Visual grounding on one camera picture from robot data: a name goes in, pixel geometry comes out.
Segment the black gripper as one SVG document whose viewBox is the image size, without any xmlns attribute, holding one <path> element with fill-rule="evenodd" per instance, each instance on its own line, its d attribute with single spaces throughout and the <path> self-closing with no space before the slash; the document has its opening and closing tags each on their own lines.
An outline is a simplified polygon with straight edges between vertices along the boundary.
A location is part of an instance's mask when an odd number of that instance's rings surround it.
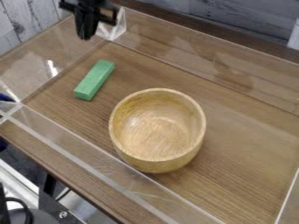
<svg viewBox="0 0 299 224">
<path fill-rule="evenodd" d="M 112 0 L 59 0 L 59 8 L 73 14 L 76 33 L 83 40 L 92 38 L 99 22 L 117 22 L 119 8 Z"/>
</svg>

